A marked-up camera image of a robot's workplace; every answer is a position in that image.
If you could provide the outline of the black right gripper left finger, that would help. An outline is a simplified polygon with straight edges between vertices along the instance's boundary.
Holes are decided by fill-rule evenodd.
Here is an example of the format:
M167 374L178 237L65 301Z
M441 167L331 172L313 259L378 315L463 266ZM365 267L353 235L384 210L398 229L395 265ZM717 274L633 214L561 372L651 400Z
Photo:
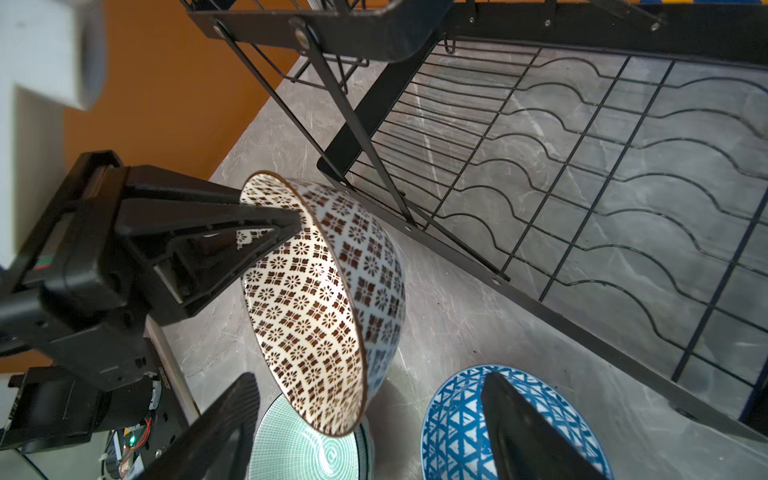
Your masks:
M141 479L244 479L253 448L260 394L256 377L241 374Z

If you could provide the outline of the green spiral bowl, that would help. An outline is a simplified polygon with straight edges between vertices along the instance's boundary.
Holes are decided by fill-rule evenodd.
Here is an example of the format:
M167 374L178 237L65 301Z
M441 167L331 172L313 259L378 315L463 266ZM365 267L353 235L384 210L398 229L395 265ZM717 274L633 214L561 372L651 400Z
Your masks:
M284 396L264 414L254 436L249 479L372 479L375 444L367 420L344 437L310 427Z

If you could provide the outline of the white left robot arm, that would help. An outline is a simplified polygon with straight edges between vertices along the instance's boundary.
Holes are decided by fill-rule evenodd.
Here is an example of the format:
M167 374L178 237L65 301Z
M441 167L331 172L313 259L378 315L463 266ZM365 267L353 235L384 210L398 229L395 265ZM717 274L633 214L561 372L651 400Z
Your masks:
M112 151L67 166L63 111L106 75L97 1L1 5L1 348L112 391L148 371L144 324L195 316L298 233L289 209Z

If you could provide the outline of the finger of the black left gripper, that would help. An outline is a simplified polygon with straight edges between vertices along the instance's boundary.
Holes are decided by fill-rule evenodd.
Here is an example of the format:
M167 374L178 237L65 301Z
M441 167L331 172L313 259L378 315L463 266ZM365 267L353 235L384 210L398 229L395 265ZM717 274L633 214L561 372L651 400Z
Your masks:
M155 166L128 169L124 224L280 224L278 208L240 202L240 191Z
M150 316L167 326L196 316L301 226L290 209L123 205L114 229L139 266Z

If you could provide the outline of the brown patterned bowl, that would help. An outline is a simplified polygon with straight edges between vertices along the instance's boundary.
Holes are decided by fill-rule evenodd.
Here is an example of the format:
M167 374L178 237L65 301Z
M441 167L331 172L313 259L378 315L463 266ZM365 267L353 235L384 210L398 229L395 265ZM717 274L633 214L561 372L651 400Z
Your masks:
M362 421L398 350L405 280L394 241L350 195L253 174L244 205L298 213L299 232L242 277L250 322L277 386L316 431L342 437Z

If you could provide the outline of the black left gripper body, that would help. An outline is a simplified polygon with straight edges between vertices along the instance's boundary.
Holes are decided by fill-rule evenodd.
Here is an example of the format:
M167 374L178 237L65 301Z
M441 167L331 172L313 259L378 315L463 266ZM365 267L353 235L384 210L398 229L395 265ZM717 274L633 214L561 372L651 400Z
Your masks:
M180 175L82 154L1 275L1 353L36 350L103 391L157 375L145 271L116 225L180 198Z

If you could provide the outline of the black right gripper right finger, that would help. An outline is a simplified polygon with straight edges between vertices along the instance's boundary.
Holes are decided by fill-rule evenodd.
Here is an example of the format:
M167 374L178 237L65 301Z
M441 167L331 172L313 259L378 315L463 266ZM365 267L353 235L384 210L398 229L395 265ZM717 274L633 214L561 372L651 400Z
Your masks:
M498 478L604 477L502 374L486 375L481 401Z

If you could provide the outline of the blue triangle patterned bowl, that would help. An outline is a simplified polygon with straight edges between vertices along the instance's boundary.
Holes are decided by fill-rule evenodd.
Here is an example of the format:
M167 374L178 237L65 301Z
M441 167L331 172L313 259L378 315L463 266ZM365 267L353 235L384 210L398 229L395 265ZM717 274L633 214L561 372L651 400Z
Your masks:
M560 393L538 377L509 366L482 364L446 380L433 396L421 433L425 479L496 479L482 407L485 377L497 372L605 478L613 472L596 435Z

